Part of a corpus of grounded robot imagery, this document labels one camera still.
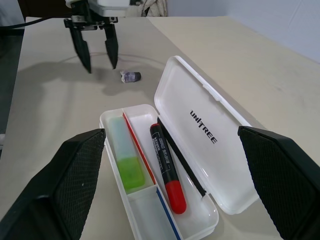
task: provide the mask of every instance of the white cloth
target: white cloth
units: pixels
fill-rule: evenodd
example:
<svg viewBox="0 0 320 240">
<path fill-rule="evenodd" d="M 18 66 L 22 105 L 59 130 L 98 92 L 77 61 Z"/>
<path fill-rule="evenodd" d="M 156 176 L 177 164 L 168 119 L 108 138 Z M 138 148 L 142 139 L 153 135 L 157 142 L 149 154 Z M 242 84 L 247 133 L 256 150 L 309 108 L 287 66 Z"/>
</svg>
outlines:
<svg viewBox="0 0 320 240">
<path fill-rule="evenodd" d="M 139 12 L 141 17 L 167 17 L 167 0 L 143 0 Z"/>
</svg>

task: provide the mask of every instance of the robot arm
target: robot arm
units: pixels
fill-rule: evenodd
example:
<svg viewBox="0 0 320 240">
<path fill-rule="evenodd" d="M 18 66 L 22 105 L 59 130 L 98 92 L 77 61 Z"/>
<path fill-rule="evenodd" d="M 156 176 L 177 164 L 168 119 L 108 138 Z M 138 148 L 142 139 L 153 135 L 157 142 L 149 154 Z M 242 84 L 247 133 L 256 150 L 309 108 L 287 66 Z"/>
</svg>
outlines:
<svg viewBox="0 0 320 240">
<path fill-rule="evenodd" d="M 64 19 L 64 25 L 70 29 L 74 49 L 83 66 L 91 73 L 91 59 L 88 44 L 83 40 L 81 31 L 105 31 L 106 51 L 113 66 L 118 63 L 118 40 L 114 23 L 118 17 L 124 17 L 130 5 L 139 5 L 140 0 L 65 0 L 72 9 L 71 18 Z"/>
</svg>

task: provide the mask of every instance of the white table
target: white table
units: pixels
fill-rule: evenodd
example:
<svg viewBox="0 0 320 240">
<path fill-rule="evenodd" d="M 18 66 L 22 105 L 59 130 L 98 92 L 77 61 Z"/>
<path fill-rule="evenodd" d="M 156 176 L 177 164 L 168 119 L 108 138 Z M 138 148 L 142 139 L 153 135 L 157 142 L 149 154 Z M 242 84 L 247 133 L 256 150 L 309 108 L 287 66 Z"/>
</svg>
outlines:
<svg viewBox="0 0 320 240">
<path fill-rule="evenodd" d="M 311 127 L 319 130 L 313 119 L 319 117 L 319 106 L 310 102 L 311 99 L 319 100 L 315 94 L 317 90 L 313 88 L 318 83 L 312 82 L 311 78 L 319 78 L 318 65 L 229 18 L 155 18 L 151 21 L 174 44 L 147 18 L 121 19 L 116 24 L 120 47 L 117 70 L 112 70 L 106 55 L 104 32 L 84 32 L 92 54 L 93 74 L 86 73 L 76 57 L 69 30 L 61 19 L 47 20 L 25 30 L 0 160 L 0 218 L 28 181 L 52 159 L 63 141 L 99 127 L 101 113 L 139 104 L 154 106 L 154 94 L 162 71 L 173 55 L 180 55 L 190 63 L 254 126 L 289 133 L 286 134 L 289 137 L 303 137 L 304 140 L 297 142 L 311 157 L 319 156 L 318 149 L 310 150 L 307 146 Z M 191 44 L 191 36 L 205 44 Z M 143 79 L 134 84 L 123 84 L 119 69 L 139 71 Z M 270 85 L 272 76 L 274 85 Z M 292 82 L 286 81 L 294 76 Z M 305 79 L 304 84 L 298 82 L 301 78 Z M 302 90 L 306 90 L 305 98 L 295 95 Z M 290 105 L 291 98 L 286 98 L 289 94 L 300 102 Z M 295 110 L 298 115 L 304 109 L 290 108 L 298 104 L 304 104 L 310 114 L 301 116 L 298 121 L 287 122 L 295 116 Z M 282 112 L 286 106 L 288 115 Z M 306 122 L 310 123 L 310 128 L 305 128 L 308 136 L 301 130 L 293 131 L 294 127 Z M 221 210 L 219 214 L 218 226 L 206 238 L 208 240 L 281 239 L 260 201 L 238 215 L 228 216 Z M 81 239 L 133 239 L 105 152 Z"/>
</svg>

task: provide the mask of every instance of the wall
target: wall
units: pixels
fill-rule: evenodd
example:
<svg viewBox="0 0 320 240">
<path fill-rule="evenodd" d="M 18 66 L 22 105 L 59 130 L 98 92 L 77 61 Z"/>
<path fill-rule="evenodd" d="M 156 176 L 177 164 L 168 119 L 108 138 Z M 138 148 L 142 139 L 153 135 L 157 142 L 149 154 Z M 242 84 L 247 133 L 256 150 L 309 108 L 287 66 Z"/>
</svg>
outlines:
<svg viewBox="0 0 320 240">
<path fill-rule="evenodd" d="M 17 0 L 0 0 L 0 26 L 24 23 Z"/>
<path fill-rule="evenodd" d="M 168 3 L 170 16 L 230 16 L 320 63 L 320 0 L 168 0 Z"/>
</svg>

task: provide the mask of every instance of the red marker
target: red marker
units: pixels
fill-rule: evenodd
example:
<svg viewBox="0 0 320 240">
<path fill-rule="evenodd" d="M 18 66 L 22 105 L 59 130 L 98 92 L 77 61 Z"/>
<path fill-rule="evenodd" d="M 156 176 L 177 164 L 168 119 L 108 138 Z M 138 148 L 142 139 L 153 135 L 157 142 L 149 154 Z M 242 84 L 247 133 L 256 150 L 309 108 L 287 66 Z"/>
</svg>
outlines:
<svg viewBox="0 0 320 240">
<path fill-rule="evenodd" d="M 150 133 L 170 206 L 176 214 L 183 214 L 187 209 L 187 203 L 169 151 L 167 140 L 158 123 L 151 126 Z"/>
</svg>

